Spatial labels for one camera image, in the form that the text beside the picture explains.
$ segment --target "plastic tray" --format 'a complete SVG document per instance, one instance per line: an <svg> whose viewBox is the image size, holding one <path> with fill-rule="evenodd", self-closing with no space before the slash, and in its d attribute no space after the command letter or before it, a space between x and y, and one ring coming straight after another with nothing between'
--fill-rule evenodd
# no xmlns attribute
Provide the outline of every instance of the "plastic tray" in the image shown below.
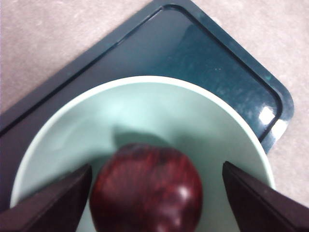
<svg viewBox="0 0 309 232"><path fill-rule="evenodd" d="M1 116L0 211L47 119L86 90L135 75L179 78L211 91L247 121L266 152L294 111L287 89L191 1L153 1Z"/></svg>

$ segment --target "bowl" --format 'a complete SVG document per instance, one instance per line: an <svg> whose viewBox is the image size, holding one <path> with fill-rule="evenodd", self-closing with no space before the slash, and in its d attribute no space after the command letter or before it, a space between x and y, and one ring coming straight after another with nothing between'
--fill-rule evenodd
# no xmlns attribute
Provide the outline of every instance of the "bowl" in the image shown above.
<svg viewBox="0 0 309 232"><path fill-rule="evenodd" d="M221 174L226 160L274 188L261 144L227 103L182 80L136 76L88 90L45 123L20 164L11 207L85 163L95 179L119 147L134 142L174 147L195 165L204 195L196 232L239 231ZM77 231L95 232L88 203Z"/></svg>

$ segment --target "red apple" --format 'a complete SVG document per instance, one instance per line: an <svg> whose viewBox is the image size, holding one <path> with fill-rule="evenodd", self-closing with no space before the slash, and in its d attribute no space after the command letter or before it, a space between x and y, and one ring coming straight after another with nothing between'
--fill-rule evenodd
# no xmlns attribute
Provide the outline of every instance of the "red apple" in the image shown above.
<svg viewBox="0 0 309 232"><path fill-rule="evenodd" d="M129 144L100 170L90 209L98 232L193 232L202 184L180 151Z"/></svg>

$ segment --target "floor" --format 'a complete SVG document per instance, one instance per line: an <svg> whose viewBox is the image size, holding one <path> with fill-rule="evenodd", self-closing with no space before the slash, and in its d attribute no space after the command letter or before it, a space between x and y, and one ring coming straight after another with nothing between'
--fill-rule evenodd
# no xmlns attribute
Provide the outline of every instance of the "floor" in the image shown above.
<svg viewBox="0 0 309 232"><path fill-rule="evenodd" d="M2 0L1 112L149 0ZM277 190L309 207L309 1L193 0L291 92L295 115L269 152Z"/></svg>

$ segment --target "tray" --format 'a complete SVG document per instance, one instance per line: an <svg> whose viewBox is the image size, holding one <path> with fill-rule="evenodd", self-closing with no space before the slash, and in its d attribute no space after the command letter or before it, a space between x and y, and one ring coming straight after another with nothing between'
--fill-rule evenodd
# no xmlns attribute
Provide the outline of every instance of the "tray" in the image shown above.
<svg viewBox="0 0 309 232"><path fill-rule="evenodd" d="M0 211L18 165L60 107L102 83L161 75L199 85L231 105L266 152L294 112L288 90L189 0L156 0L1 115Z"/></svg>

